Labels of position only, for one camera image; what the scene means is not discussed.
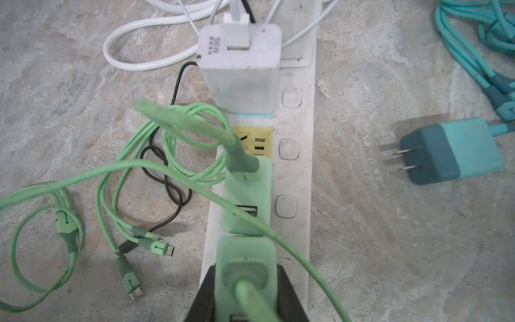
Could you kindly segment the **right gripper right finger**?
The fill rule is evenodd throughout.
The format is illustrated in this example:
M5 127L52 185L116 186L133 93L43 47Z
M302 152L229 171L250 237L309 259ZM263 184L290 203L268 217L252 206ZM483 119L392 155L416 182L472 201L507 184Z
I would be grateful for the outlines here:
M283 322L309 322L283 266L278 265L278 315Z

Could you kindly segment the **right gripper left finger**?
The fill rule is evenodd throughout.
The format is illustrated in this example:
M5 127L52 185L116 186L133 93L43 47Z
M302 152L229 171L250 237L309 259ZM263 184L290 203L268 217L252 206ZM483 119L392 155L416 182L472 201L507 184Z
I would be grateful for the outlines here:
M214 322L215 320L215 265L212 265L201 283L184 322Z

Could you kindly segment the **green charger plug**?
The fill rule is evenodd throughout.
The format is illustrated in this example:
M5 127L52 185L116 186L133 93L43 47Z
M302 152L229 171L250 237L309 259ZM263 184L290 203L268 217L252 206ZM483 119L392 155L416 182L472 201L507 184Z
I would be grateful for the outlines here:
M250 217L270 227L272 217L273 164L270 158L258 156L260 163L257 181L240 181L234 174L227 173L224 183L224 198ZM221 227L227 233L244 236L262 236L253 225L242 220L227 209L222 209Z
M215 265L216 321L279 321L276 247L265 237L224 237Z

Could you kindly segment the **white multicolour power strip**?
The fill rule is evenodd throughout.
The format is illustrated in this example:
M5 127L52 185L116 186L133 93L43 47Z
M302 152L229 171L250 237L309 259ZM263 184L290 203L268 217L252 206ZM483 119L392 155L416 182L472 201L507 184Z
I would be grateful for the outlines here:
M271 24L261 14L257 24ZM285 47L317 25L316 18L285 42ZM314 136L315 56L300 68L280 68L279 90L273 114L232 114L223 110L229 123L244 139L247 152L255 152L263 137L249 135L251 127L271 131L264 155L274 166L272 229L304 257L310 255L312 156Z

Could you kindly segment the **teal charger plug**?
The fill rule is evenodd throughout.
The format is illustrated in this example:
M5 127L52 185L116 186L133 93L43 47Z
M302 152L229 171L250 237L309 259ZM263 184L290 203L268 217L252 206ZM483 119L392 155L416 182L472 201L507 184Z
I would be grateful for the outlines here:
M495 138L513 131L513 124L489 126L482 118L436 123L406 134L396 154L416 185L454 181L504 168Z

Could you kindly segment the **white charger with black cable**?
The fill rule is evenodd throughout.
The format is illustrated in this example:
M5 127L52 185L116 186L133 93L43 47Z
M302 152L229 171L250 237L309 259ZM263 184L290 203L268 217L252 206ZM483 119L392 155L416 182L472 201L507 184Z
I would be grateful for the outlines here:
M276 1L266 11L266 21L282 30L282 41L304 30L323 10L323 1ZM315 56L317 25L282 49L280 68L307 67Z

